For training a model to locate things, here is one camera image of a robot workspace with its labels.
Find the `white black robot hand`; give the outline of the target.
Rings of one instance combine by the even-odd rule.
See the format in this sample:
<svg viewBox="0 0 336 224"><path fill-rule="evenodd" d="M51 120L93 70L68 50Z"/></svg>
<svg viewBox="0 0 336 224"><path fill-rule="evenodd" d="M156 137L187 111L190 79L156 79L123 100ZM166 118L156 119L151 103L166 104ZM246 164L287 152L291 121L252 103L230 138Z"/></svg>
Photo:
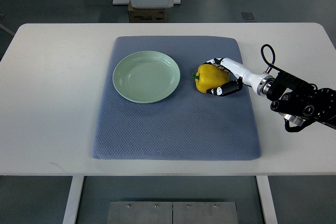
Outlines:
<svg viewBox="0 0 336 224"><path fill-rule="evenodd" d="M216 89L208 89L207 94L224 97L248 86L260 96L265 96L275 78L267 72L256 74L243 64L229 58L214 58L203 64L214 65L229 74L229 81Z"/></svg>

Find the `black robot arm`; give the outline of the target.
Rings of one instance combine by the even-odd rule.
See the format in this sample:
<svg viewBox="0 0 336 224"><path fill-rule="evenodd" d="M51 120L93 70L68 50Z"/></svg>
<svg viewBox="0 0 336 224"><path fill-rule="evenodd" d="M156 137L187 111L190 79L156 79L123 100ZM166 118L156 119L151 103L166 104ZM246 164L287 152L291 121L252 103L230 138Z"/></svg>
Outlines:
<svg viewBox="0 0 336 224"><path fill-rule="evenodd" d="M285 71L263 89L272 111L283 116L285 130L300 132L314 122L335 129L335 90L318 89Z"/></svg>

